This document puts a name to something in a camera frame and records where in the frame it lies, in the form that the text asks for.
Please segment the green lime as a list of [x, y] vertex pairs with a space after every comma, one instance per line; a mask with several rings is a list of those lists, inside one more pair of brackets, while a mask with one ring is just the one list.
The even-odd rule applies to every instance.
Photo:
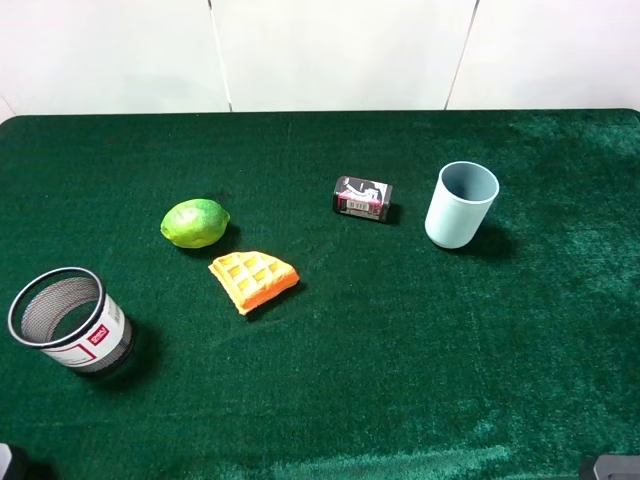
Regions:
[[177, 247], [199, 249], [220, 240], [229, 222], [229, 212], [216, 201], [192, 199], [172, 207], [164, 216], [160, 231]]

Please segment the yellow orange waffle toy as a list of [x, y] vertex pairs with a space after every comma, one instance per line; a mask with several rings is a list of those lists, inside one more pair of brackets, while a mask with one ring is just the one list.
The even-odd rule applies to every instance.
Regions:
[[209, 265], [209, 271], [241, 315], [294, 287], [300, 279], [292, 265], [259, 251], [218, 257]]

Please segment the small black printed box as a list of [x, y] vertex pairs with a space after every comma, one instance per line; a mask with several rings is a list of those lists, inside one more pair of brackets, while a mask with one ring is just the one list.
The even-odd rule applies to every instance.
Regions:
[[385, 223], [393, 186], [353, 176], [340, 176], [332, 196], [333, 211], [351, 217]]

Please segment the light blue cup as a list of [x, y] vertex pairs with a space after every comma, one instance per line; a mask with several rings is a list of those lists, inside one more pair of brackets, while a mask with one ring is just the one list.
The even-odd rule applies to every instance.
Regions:
[[458, 249], [476, 234], [500, 191], [488, 168], [469, 161], [449, 163], [439, 171], [425, 218], [425, 232], [437, 246]]

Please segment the grey device bottom right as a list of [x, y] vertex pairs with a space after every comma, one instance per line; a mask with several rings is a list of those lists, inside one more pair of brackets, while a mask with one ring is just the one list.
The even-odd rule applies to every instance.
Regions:
[[587, 458], [579, 469], [583, 480], [640, 480], [639, 455], [603, 454]]

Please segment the black mesh pen holder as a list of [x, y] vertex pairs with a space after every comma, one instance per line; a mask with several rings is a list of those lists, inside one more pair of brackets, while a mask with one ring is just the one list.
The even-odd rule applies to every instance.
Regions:
[[81, 375], [98, 375], [124, 361], [134, 329], [102, 280], [82, 267], [62, 267], [31, 280], [8, 311], [20, 344]]

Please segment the green velvet table cloth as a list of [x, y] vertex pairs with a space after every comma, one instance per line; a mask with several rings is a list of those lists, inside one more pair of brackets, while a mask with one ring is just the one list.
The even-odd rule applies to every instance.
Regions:
[[[425, 232], [439, 171], [500, 191], [473, 239]], [[340, 176], [393, 186], [385, 223]], [[230, 214], [187, 249], [166, 213]], [[209, 271], [299, 282], [241, 315]], [[633, 110], [23, 116], [1, 127], [1, 305], [93, 270], [136, 330], [77, 376], [1, 335], [1, 438], [36, 479], [569, 479], [639, 450]]]

